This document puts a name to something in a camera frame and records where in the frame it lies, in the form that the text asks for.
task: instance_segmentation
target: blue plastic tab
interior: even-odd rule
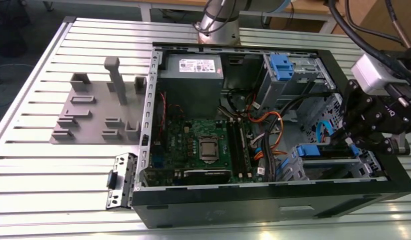
[[[308,144],[308,145],[300,145],[296,147],[298,157],[316,157],[320,156],[320,150],[316,145]]]
[[[353,156],[357,157],[360,155],[360,150],[353,144],[350,145],[350,150],[352,150]]]
[[[286,82],[293,76],[293,64],[290,63],[286,55],[270,54],[270,66],[276,72],[276,80]]]
[[[285,160],[281,162],[280,166],[276,168],[274,171],[274,176],[277,176],[282,170],[282,168],[285,167],[285,165],[288,164],[288,158],[285,158]]]

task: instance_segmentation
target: sticker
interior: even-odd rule
[[[257,167],[257,174],[265,175],[265,169],[262,167]]]
[[[214,60],[210,59],[181,59],[178,61],[178,72],[181,73],[214,73]]]
[[[250,103],[250,105],[254,107],[254,109],[258,109],[258,108],[260,108],[258,103],[256,103],[254,101]]]

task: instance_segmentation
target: power supply label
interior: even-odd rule
[[[181,59],[178,61],[178,72],[181,73],[214,73],[214,60],[210,59]]]

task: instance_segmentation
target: table leg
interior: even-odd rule
[[[270,17],[269,16],[264,16],[262,17],[262,24],[264,25],[269,25],[269,23],[270,23]]]
[[[150,22],[150,4],[140,3],[141,21]]]
[[[324,22],[322,27],[318,30],[320,34],[330,34],[336,27],[336,20],[333,17],[329,17],[328,20]]]
[[[42,1],[43,7],[46,9],[46,12],[50,12],[53,9],[53,2],[51,1]]]

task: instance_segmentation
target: cpu socket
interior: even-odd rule
[[[218,160],[218,139],[216,137],[200,137],[198,139],[198,159],[206,164]]]

